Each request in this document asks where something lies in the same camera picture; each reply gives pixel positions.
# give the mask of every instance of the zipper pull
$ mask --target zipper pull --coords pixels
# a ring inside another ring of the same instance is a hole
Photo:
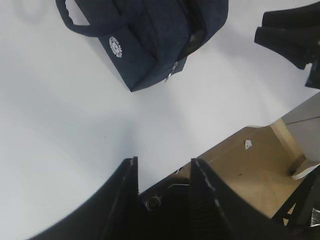
[[[170,74],[168,75],[168,77],[164,80],[164,82],[166,83],[168,81],[168,79],[171,77],[171,75],[174,73],[174,71],[176,70],[176,67],[178,66],[178,62],[176,61],[171,69]]]

